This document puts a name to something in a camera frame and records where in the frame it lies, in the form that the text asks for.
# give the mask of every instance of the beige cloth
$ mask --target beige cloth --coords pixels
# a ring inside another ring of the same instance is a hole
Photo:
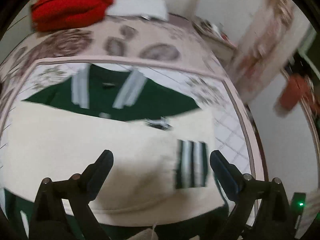
[[[114,164],[91,209],[139,209],[175,192],[178,141],[172,134],[24,101],[14,111],[4,162],[14,170],[4,172],[4,181],[17,180],[24,198],[34,200],[45,177],[82,173],[105,149],[113,152]]]
[[[137,156],[123,157],[115,154],[114,170],[111,170],[96,200],[89,204],[100,223],[117,226],[175,223],[199,216],[224,204],[210,168],[207,187],[174,190],[172,164],[176,164],[177,158],[173,160],[164,153],[176,154],[177,138],[195,141],[203,138],[203,141],[208,141],[209,150],[212,151],[214,140],[210,139],[214,138],[214,117],[211,108],[169,117],[174,125],[171,132],[142,126],[141,122],[138,125],[139,122],[134,124],[107,120],[28,102],[19,103],[12,112],[14,121],[9,131],[8,151],[4,156],[2,175],[4,186],[27,200],[34,201],[43,178],[51,177],[53,181],[67,179],[95,162],[103,150],[110,149],[116,153],[113,149],[115,145],[124,152],[129,148]],[[116,137],[123,138],[122,133],[129,134],[118,127],[134,130],[139,135],[130,133],[132,139],[129,138],[127,142],[121,139],[123,145],[118,146],[111,141],[119,141]],[[153,144],[149,147],[153,155],[144,150],[149,143]],[[140,166],[135,158],[143,158],[144,153],[148,154],[148,158]],[[128,170],[120,169],[118,160],[121,160],[123,167]],[[154,174],[150,177],[153,183],[142,181],[148,178],[150,172]],[[118,184],[114,191],[118,199],[107,190],[110,182]],[[72,214],[68,201],[64,200],[63,203],[66,213]],[[107,210],[117,207],[122,208],[122,212]],[[124,212],[129,208],[134,212]]]

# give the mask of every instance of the red fabric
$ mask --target red fabric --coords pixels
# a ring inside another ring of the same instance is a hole
[[[38,31],[89,26],[104,17],[113,0],[39,0],[32,7]]]

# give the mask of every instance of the orange object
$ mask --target orange object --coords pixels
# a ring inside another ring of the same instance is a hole
[[[290,76],[279,103],[284,109],[290,111],[308,91],[310,88],[306,80],[302,76],[294,74]]]

